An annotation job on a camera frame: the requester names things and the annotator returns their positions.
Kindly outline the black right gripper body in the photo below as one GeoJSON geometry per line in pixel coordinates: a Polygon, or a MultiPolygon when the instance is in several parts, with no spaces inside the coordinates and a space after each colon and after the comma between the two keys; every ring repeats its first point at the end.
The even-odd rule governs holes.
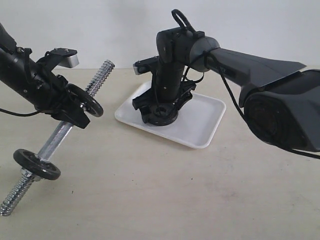
{"type": "Polygon", "coordinates": [[[150,64],[149,68],[153,80],[148,104],[156,105],[157,102],[159,104],[173,104],[178,98],[185,65],[179,62],[154,62],[150,64]]]}

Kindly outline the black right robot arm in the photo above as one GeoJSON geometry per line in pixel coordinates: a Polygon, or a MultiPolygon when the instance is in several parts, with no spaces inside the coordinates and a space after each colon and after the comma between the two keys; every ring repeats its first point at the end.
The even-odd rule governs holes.
{"type": "Polygon", "coordinates": [[[151,87],[132,101],[143,122],[173,123],[197,82],[187,71],[213,71],[240,87],[236,107],[261,141],[286,151],[320,150],[320,71],[296,61],[263,58],[220,47],[203,31],[176,27],[158,32],[157,56],[133,64],[151,73],[151,87]]]}

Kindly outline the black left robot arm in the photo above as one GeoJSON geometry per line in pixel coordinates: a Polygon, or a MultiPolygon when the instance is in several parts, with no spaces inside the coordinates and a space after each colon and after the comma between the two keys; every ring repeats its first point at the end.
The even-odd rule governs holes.
{"type": "Polygon", "coordinates": [[[30,58],[32,50],[19,47],[16,41],[0,28],[0,80],[28,102],[38,113],[73,124],[85,129],[90,123],[81,108],[80,100],[68,89],[70,84],[52,70],[63,65],[75,67],[73,61],[77,51],[69,48],[56,48],[45,53],[38,61],[30,58]]]}

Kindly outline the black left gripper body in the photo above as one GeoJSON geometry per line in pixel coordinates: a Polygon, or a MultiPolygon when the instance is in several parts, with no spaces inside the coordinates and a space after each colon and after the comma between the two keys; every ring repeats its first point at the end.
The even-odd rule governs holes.
{"type": "Polygon", "coordinates": [[[36,62],[17,64],[17,92],[34,106],[30,113],[18,113],[18,117],[31,117],[40,113],[51,115],[62,105],[75,104],[62,75],[55,75],[36,62]]]}

